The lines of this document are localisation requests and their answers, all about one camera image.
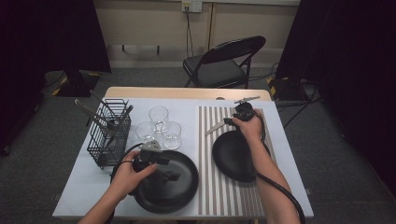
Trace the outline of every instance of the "black curtain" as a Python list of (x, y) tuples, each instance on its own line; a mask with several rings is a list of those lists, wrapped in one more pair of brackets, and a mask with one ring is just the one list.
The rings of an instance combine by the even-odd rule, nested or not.
[(396, 2), (302, 0), (276, 77), (319, 82), (347, 139), (396, 195)]
[(92, 0), (0, 0), (0, 45), (0, 147), (44, 87), (47, 72), (111, 72)]

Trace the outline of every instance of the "cable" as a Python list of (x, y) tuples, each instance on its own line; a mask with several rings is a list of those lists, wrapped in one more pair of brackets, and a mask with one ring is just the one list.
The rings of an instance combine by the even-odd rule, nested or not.
[(192, 57), (194, 56), (194, 51), (192, 49), (192, 36), (191, 36), (191, 28), (190, 28), (190, 8), (189, 7), (184, 7), (186, 11), (186, 18), (187, 18), (187, 57), (190, 58), (189, 55), (189, 34), (190, 34), (190, 45), (191, 45), (191, 54)]
[(293, 115), (293, 117), (291, 117), (291, 119), (289, 119), (288, 122), (286, 122), (286, 123), (283, 125), (283, 129), (286, 129), (286, 127), (291, 123), (291, 121), (294, 120), (304, 109), (306, 109), (306, 107), (307, 107), (308, 105), (310, 105), (310, 104), (312, 104), (312, 103), (314, 103), (314, 102), (318, 102), (318, 101), (321, 99), (321, 98), (319, 97), (318, 99), (316, 99), (315, 101), (313, 101), (313, 99), (314, 99), (314, 97), (315, 97), (315, 94), (316, 94), (316, 92), (317, 92), (317, 89), (318, 89), (318, 87), (315, 87), (314, 93), (312, 93), (312, 95), (311, 95), (311, 97), (310, 97), (310, 99), (309, 99), (308, 102), (303, 101), (303, 102), (300, 102), (300, 103), (299, 103), (300, 105), (304, 104), (304, 106), (303, 106), (299, 111), (297, 111), (297, 113), (296, 113), (295, 115)]
[[(264, 139), (265, 139), (265, 124), (264, 124), (264, 120), (262, 118), (262, 115), (257, 113), (254, 110), (249, 110), (246, 109), (244, 107), (241, 107), (242, 109), (249, 111), (251, 113), (253, 113), (255, 116), (257, 116), (260, 119), (260, 122), (262, 123), (262, 137), (264, 136), (264, 138), (262, 138), (262, 144), (264, 145), (265, 150), (268, 152), (268, 155), (271, 156), (270, 150), (268, 148), (267, 145), (265, 145), (264, 143)], [(285, 188), (283, 188), (281, 185), (279, 185), (278, 183), (276, 183), (274, 180), (268, 178), (265, 175), (260, 174), (259, 172), (256, 171), (256, 176), (262, 180), (264, 180), (265, 182), (267, 182), (268, 184), (272, 185), (274, 188), (278, 189), (280, 192), (282, 192), (286, 197), (289, 198), (289, 200), (294, 204), (294, 207), (297, 210), (299, 219), (300, 219), (300, 223), (301, 224), (305, 224), (305, 216), (304, 216), (304, 211), (302, 209), (302, 207), (300, 206), (300, 204), (298, 203), (298, 201), (294, 198), (294, 196)]]
[(265, 175), (262, 175), (258, 172), (256, 172), (256, 175), (264, 180), (265, 182), (267, 182), (268, 184), (272, 185), (274, 188), (278, 189), (280, 192), (282, 192), (286, 197), (289, 198), (289, 200), (294, 204), (294, 207), (297, 209), (297, 213), (300, 219), (300, 223), (301, 224), (305, 224), (305, 216), (304, 216), (304, 211), (302, 209), (302, 207), (300, 206), (300, 204), (298, 203), (297, 199), (294, 198), (294, 196), (285, 188), (283, 188), (281, 185), (279, 185), (278, 183), (276, 183), (274, 180), (268, 178)]
[[(125, 162), (132, 162), (132, 161), (123, 161), (123, 159), (126, 157), (126, 155), (128, 155), (128, 153), (130, 153), (132, 150), (134, 150), (136, 147), (140, 147), (141, 145), (143, 145), (142, 143), (136, 144), (130, 148), (128, 148), (128, 150), (126, 150), (124, 152), (124, 154), (119, 158), (119, 160), (117, 161), (116, 166), (114, 166), (113, 168), (113, 172), (110, 175), (110, 183), (114, 178), (114, 175), (116, 175), (117, 170), (119, 169), (119, 167), (125, 163)], [(115, 213), (115, 209), (113, 210), (113, 212), (111, 213), (110, 217), (106, 220), (105, 224), (111, 224), (113, 218), (114, 218), (114, 213)]]
[(46, 89), (46, 88), (52, 86), (53, 84), (55, 84), (56, 82), (58, 82), (59, 79), (61, 79), (61, 77), (62, 77), (63, 75), (64, 75), (64, 71), (62, 71), (61, 75), (60, 75), (58, 78), (56, 78), (56, 80), (54, 80), (54, 81), (52, 81), (50, 84), (44, 86), (43, 89)]
[[(304, 82), (302, 84), (318, 84), (315, 82)], [(319, 100), (321, 100), (321, 97), (319, 97), (318, 99), (314, 100), (315, 94), (318, 92), (318, 86), (315, 87), (314, 92), (312, 93), (312, 95), (309, 97), (309, 101), (301, 101), (301, 102), (297, 102), (297, 103), (285, 103), (285, 104), (280, 104), (280, 105), (276, 105), (276, 108), (280, 108), (280, 107), (289, 107), (289, 106), (297, 106), (297, 105), (306, 105), (306, 104), (313, 104), (318, 102)]]
[(271, 75), (273, 75), (273, 74), (275, 74), (276, 72), (271, 72), (271, 73), (269, 73), (269, 74), (266, 74), (266, 75), (263, 75), (263, 76), (257, 76), (257, 77), (254, 77), (253, 79), (251, 79), (252, 77), (249, 77), (249, 81), (256, 81), (256, 80), (260, 80), (260, 79), (263, 79), (263, 78), (266, 78), (266, 77), (269, 77), (269, 76), (271, 76)]
[(273, 65), (271, 66), (271, 72), (274, 72), (274, 67), (275, 67), (275, 65), (277, 65), (277, 64), (279, 64), (279, 63), (273, 63)]

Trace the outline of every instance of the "black plate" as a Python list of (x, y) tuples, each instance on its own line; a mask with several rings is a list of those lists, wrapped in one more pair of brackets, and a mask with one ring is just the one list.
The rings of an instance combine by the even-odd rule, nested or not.
[(170, 159), (167, 165), (158, 165), (157, 170), (180, 175), (177, 181), (165, 184), (155, 180), (157, 174), (143, 179), (135, 189), (134, 198), (144, 209), (156, 214), (174, 213), (186, 206), (198, 190), (198, 170), (186, 155), (165, 150), (163, 156)]
[(218, 168), (240, 182), (254, 182), (256, 174), (248, 143), (239, 131), (230, 131), (216, 139), (212, 156)]

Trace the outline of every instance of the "wall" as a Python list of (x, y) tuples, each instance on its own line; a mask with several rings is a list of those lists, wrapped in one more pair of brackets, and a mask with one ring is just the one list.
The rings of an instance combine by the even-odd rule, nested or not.
[[(204, 1), (202, 13), (190, 13), (195, 50), (204, 52), (227, 40), (262, 35), (267, 40), (263, 60), (277, 62), (298, 7), (290, 3), (296, 1), (283, 2), (287, 2), (285, 6)], [(187, 19), (180, 1), (94, 3), (108, 45), (172, 46), (186, 50)]]

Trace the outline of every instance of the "baseboard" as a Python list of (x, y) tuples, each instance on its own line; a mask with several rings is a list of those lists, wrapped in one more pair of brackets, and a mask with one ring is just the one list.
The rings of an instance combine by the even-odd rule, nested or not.
[[(157, 46), (108, 45), (107, 56), (112, 68), (181, 67), (188, 57), (185, 48)], [(278, 63), (283, 49), (262, 49), (252, 58), (252, 67), (272, 67)], [(194, 49), (194, 55), (202, 49)]]

